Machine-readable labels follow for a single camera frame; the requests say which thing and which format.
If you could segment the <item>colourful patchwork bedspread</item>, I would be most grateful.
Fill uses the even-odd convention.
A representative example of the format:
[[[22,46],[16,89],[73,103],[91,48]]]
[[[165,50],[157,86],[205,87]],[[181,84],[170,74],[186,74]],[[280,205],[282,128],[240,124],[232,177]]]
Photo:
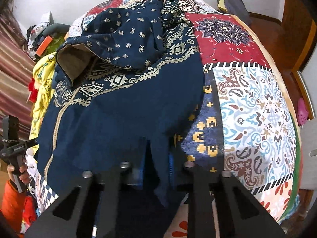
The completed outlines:
[[[110,0],[73,22],[67,39],[108,8],[146,0]],[[300,138],[292,101],[275,62],[237,16],[203,0],[179,0],[193,24],[202,61],[202,99],[172,153],[206,162],[223,152],[230,171],[277,222],[292,213],[300,182]]]

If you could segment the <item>striped pink curtain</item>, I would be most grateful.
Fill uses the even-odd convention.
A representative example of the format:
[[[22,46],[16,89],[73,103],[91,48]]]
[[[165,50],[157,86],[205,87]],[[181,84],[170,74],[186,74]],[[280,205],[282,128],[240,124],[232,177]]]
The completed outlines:
[[[26,53],[26,39],[8,6],[1,11],[1,118],[19,119],[19,138],[29,138],[32,103],[29,82],[35,62]]]

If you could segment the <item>orange jacket sleeve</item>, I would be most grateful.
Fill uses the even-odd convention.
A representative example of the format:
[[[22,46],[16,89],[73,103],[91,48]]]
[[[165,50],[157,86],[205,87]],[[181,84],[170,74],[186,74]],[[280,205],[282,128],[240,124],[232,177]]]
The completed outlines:
[[[24,237],[22,223],[30,227],[37,220],[33,197],[19,193],[11,180],[5,184],[1,213],[19,237]]]

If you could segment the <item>navy patterned hooded jacket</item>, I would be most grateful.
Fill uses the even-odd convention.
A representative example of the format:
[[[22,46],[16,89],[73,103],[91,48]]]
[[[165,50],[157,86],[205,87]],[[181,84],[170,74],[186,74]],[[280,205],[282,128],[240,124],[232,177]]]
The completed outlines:
[[[123,161],[121,237],[163,237],[180,204],[174,135],[201,103],[204,76],[193,24],[179,0],[108,8],[56,51],[57,85],[38,136],[38,201],[47,209],[85,171]]]

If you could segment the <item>cluttered green storage pile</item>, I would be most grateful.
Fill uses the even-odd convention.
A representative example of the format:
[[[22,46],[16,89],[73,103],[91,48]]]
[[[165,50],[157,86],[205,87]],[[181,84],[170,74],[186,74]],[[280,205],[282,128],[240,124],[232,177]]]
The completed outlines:
[[[33,61],[55,52],[65,41],[70,25],[55,23],[52,13],[45,12],[40,23],[27,30],[27,54]]]

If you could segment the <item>pink rubber clog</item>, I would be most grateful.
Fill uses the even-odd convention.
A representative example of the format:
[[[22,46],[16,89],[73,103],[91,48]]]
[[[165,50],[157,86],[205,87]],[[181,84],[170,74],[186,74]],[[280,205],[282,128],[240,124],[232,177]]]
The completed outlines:
[[[307,111],[305,101],[302,97],[298,100],[297,106],[298,106],[297,120],[298,120],[299,126],[302,126],[307,122],[308,116],[309,116],[309,112]]]

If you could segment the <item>yellow cartoon blanket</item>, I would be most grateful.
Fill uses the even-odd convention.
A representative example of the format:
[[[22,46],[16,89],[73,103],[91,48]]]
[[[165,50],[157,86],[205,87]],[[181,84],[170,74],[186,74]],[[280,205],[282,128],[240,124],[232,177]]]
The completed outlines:
[[[38,90],[38,93],[32,111],[29,139],[38,136],[45,113],[53,97],[52,82],[56,64],[55,54],[53,52],[44,56],[33,67],[32,77],[35,80],[35,89]]]

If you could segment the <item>dark grey pillow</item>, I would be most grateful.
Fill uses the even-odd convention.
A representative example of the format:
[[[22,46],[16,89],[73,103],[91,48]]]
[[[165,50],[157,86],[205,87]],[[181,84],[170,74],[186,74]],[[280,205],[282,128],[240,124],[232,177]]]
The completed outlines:
[[[229,14],[234,14],[245,24],[250,26],[252,20],[242,0],[224,0],[225,7]]]

